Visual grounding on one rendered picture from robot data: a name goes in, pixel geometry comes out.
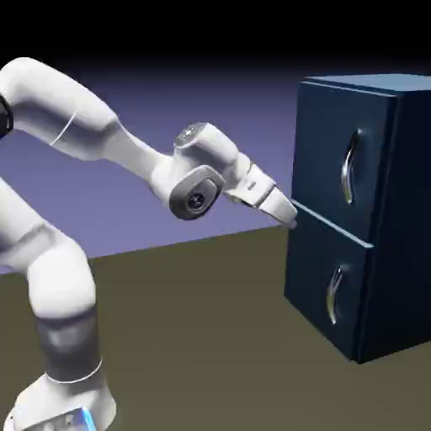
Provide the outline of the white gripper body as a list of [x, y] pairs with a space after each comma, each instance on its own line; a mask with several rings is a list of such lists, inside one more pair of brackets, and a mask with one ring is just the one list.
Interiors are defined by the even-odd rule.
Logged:
[[272, 188], [258, 208], [284, 225], [289, 225], [297, 217], [297, 209], [277, 187]]

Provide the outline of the dark blue cabinet door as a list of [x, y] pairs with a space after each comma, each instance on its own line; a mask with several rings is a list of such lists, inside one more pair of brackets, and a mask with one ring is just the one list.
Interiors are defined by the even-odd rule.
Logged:
[[[345, 357], [355, 359], [364, 278], [372, 247], [300, 210], [288, 238], [285, 297]], [[337, 323], [327, 314], [326, 293], [334, 270], [343, 268], [336, 296]]]
[[[299, 87], [291, 194], [294, 200], [372, 243], [380, 209], [395, 94], [304, 81]], [[354, 154], [354, 202], [343, 197], [341, 167], [351, 135], [363, 131]]]

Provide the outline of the dark blue cabinet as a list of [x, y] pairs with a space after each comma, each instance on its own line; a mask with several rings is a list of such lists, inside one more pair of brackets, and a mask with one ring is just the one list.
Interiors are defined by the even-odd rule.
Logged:
[[359, 240], [291, 195], [298, 213], [304, 210], [372, 247], [353, 361], [369, 362], [431, 341], [431, 77], [392, 73], [304, 81], [397, 97], [372, 243]]

